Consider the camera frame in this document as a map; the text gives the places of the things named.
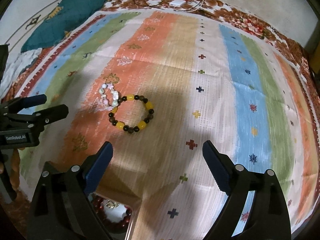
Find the small gold charm pendant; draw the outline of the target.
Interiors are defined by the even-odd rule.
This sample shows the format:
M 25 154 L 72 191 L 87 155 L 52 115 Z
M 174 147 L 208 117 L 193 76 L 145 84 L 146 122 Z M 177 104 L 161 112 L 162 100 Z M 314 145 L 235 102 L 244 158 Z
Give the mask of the small gold charm pendant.
M 114 201 L 114 200 L 107 199 L 107 200 L 105 200 L 104 206 L 105 206 L 106 208 L 108 208 L 108 209 L 114 209 L 114 208 L 116 208 L 116 207 L 119 206 L 119 203 L 116 202 L 116 201 Z

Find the teal pillow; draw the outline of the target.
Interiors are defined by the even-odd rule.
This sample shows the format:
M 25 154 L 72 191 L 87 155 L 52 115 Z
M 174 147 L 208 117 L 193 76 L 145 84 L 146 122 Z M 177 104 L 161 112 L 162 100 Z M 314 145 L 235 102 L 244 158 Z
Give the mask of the teal pillow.
M 82 25 L 105 2 L 106 0 L 62 0 L 26 40 L 21 52 L 59 44 L 67 33 Z

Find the white crumpled cloth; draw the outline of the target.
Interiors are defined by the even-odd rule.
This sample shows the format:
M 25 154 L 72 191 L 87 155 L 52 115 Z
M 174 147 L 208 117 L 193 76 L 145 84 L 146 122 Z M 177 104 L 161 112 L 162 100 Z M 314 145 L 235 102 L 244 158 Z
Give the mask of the white crumpled cloth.
M 36 61 L 42 50 L 42 48 L 38 48 L 24 53 L 19 53 L 15 59 L 6 63 L 1 80 L 1 99 L 7 94 L 11 85 L 17 80 L 18 76 Z

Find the white charger adapter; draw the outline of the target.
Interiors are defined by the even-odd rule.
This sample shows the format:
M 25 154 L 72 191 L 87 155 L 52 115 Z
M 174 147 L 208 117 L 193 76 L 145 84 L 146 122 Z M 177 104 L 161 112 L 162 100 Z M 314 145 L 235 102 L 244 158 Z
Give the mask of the white charger adapter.
M 184 5 L 186 3 L 185 0 L 172 0 L 169 5 L 171 7 L 181 7 L 182 5 Z

